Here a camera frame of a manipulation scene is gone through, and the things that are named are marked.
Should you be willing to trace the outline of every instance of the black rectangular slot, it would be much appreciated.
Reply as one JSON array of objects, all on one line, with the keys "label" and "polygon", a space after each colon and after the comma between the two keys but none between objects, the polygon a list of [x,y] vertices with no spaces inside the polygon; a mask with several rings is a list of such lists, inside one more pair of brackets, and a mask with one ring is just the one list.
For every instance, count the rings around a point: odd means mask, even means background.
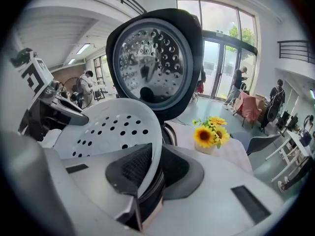
[{"label": "black rectangular slot", "polygon": [[75,172],[78,172],[78,171],[81,171],[81,170],[84,170],[87,168],[88,168],[88,166],[86,164],[78,164],[75,166],[68,167],[68,168],[66,168],[66,170],[69,174],[71,174],[71,173],[75,173]]},{"label": "black rectangular slot", "polygon": [[232,188],[231,190],[241,202],[254,223],[258,224],[271,214],[244,185]]}]

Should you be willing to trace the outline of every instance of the red chair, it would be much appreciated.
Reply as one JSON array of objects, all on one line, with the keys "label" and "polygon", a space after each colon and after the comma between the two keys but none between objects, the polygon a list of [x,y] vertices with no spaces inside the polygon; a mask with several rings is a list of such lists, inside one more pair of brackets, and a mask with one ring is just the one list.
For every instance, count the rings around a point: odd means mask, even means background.
[{"label": "red chair", "polygon": [[256,98],[254,96],[250,96],[241,91],[239,101],[234,104],[233,111],[235,112],[233,115],[238,113],[244,118],[242,126],[244,125],[244,121],[246,119],[253,127],[262,110],[257,107]]}]

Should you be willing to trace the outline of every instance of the gray floor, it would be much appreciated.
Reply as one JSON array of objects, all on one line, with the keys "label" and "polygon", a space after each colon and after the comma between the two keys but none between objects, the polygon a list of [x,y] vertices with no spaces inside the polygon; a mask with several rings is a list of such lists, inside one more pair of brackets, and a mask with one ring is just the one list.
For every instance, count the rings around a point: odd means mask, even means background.
[{"label": "gray floor", "polygon": [[[265,136],[265,134],[261,133],[258,129],[260,123],[256,123],[252,128],[251,124],[245,121],[244,127],[242,127],[243,118],[241,116],[237,114],[233,116],[229,110],[222,107],[222,102],[202,97],[199,97],[197,102],[194,101],[190,103],[185,111],[179,115],[178,118],[174,119],[174,121],[181,124],[184,123],[192,125],[193,119],[200,118],[204,120],[208,116],[219,116],[224,118],[227,122],[226,129],[229,133],[233,131],[245,131],[250,133],[252,137]],[[275,134],[277,131],[273,130],[272,127],[268,125],[265,132],[266,134]],[[277,191],[277,193],[282,196],[283,200],[287,200],[288,198],[298,194],[302,183],[299,182],[290,189],[281,193],[278,189],[277,182],[278,180],[284,182],[284,176],[280,177],[274,183],[271,183],[271,178],[276,176],[286,166],[286,163],[282,160],[282,157],[278,153],[271,157],[268,161],[266,161],[265,158],[274,152],[285,141],[285,139],[287,138],[279,137],[274,143],[270,144],[262,151],[255,152],[249,156],[254,176]]]}]

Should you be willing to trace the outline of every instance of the flower pot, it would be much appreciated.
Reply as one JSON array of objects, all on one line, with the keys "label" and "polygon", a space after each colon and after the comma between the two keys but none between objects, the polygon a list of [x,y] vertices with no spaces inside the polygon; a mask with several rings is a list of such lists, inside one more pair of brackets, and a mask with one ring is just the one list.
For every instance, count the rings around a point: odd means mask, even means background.
[{"label": "flower pot", "polygon": [[197,143],[195,143],[196,151],[207,154],[207,155],[214,155],[216,147],[217,147],[216,145],[212,145],[210,147],[202,147],[202,146],[198,145]]}]

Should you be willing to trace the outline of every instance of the ceiling light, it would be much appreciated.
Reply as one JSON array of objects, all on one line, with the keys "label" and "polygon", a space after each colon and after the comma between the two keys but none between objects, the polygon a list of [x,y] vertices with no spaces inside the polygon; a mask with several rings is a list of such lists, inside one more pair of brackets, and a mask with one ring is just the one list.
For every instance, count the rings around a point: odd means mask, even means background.
[{"label": "ceiling light", "polygon": [[81,54],[84,52],[85,49],[87,49],[90,46],[90,44],[85,44],[81,47],[81,49],[77,52],[77,54]]},{"label": "ceiling light", "polygon": [[68,63],[68,65],[71,65],[73,62],[75,61],[75,59],[71,59]]},{"label": "ceiling light", "polygon": [[314,91],[311,89],[310,92],[311,92],[311,97],[313,97],[313,99],[315,100]]}]

